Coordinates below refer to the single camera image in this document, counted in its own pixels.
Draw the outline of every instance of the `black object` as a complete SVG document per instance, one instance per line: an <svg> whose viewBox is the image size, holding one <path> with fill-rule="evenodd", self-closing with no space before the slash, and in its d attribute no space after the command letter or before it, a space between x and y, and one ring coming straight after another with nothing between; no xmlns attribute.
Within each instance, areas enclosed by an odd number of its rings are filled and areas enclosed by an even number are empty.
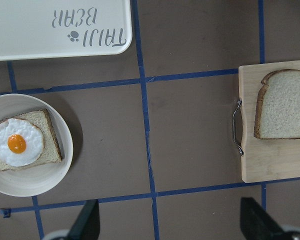
<svg viewBox="0 0 300 240"><path fill-rule="evenodd" d="M83 209L66 237L53 240L97 240L100 234L98 200L86 201Z"/></svg>
<svg viewBox="0 0 300 240"><path fill-rule="evenodd" d="M241 198L240 228L247 240L300 240L300 232L285 232L252 197Z"/></svg>

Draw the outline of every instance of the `metal handle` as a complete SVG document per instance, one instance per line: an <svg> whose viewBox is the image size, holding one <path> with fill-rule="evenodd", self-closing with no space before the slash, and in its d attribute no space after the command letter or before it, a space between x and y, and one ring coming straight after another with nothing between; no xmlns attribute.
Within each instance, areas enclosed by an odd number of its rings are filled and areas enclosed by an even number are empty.
<svg viewBox="0 0 300 240"><path fill-rule="evenodd" d="M235 143L235 145L238 147L239 149L239 153L241 156L244 155L244 151L242 150L242 147L239 145L239 143L237 142L237 138L236 138L236 114L237 114L237 111L238 109L241 107L242 105L242 100L241 98L239 98L238 102L237 102L237 107L236 109L234 110L234 113L232 115L232 137L233 137L233 141Z"/></svg>

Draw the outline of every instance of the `egg white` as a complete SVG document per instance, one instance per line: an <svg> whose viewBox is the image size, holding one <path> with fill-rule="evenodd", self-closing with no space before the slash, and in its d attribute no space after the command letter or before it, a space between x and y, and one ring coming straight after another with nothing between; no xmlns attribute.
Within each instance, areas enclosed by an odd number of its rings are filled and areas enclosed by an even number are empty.
<svg viewBox="0 0 300 240"><path fill-rule="evenodd" d="M8 138L18 134L23 137L26 149L14 153L9 149ZM29 165L36 161L44 150L44 137L41 130L27 120L9 118L0 123L0 160L13 167Z"/></svg>

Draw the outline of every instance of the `paw print logo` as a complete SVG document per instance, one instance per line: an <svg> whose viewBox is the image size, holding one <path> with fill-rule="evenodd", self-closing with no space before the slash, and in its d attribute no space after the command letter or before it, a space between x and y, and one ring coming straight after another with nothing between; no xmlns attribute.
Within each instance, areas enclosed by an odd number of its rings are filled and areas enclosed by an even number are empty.
<svg viewBox="0 0 300 240"><path fill-rule="evenodd" d="M71 31L70 34L68 34L68 38L70 38L71 42L79 42L79 33L77 33L76 31Z"/></svg>

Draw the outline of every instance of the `fried egg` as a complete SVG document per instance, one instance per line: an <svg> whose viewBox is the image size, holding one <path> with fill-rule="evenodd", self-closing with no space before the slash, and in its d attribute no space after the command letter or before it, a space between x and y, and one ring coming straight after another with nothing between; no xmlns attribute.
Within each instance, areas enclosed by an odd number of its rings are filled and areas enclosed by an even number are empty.
<svg viewBox="0 0 300 240"><path fill-rule="evenodd" d="M0 123L0 160L13 167L29 165L44 150L41 130L27 120L9 118Z"/></svg>

